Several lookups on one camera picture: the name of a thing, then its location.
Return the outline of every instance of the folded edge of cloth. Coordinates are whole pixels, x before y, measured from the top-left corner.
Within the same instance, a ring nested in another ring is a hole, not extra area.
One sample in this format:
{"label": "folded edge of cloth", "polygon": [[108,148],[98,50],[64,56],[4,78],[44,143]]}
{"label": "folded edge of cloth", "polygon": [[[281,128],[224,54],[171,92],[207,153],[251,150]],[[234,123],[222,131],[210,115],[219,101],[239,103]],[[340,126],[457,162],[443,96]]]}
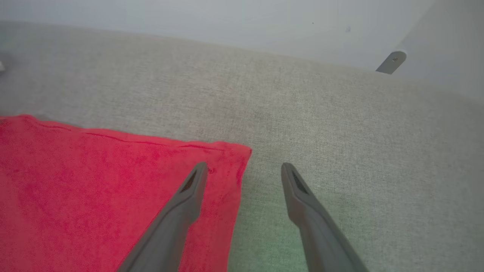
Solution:
{"label": "folded edge of cloth", "polygon": [[209,167],[179,271],[226,271],[251,149],[0,117],[0,270],[115,271],[192,167]]}

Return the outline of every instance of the white surface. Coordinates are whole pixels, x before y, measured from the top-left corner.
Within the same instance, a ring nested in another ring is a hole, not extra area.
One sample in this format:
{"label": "white surface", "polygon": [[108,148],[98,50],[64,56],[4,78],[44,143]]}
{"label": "white surface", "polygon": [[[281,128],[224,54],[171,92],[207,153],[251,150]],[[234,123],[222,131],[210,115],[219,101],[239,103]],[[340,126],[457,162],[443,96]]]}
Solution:
{"label": "white surface", "polygon": [[393,75],[484,103],[484,1],[438,0],[396,47],[407,60]]}
{"label": "white surface", "polygon": [[1,0],[0,19],[141,32],[375,70],[435,0]]}

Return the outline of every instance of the red fabric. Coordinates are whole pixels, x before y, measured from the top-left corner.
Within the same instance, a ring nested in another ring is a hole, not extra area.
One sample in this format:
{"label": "red fabric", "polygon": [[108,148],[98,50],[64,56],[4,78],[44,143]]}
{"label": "red fabric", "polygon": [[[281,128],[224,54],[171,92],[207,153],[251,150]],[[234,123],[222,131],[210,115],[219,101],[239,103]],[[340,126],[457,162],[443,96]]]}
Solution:
{"label": "red fabric", "polygon": [[115,271],[201,161],[209,175],[180,271],[226,271],[250,154],[0,117],[0,271]]}

